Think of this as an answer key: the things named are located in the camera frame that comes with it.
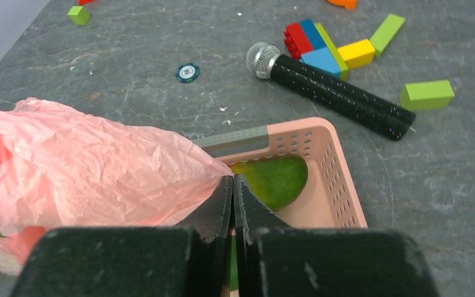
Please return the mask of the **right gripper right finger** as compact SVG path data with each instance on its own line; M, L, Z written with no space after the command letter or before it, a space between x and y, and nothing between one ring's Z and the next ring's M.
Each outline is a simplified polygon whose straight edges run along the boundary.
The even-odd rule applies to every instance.
M234 177L236 257L241 296L294 296L288 225L253 193L245 177Z

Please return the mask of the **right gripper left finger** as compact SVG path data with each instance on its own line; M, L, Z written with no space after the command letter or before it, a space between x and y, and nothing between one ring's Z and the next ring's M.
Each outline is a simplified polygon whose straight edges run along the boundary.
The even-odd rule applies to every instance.
M229 293L233 178L222 177L210 197L176 225L176 296Z

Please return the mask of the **pink plastic bag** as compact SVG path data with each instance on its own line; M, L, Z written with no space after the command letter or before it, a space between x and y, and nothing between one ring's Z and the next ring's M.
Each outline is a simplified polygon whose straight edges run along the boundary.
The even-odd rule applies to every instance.
M176 132L22 100L0 111L0 272L53 228L174 225L231 173Z

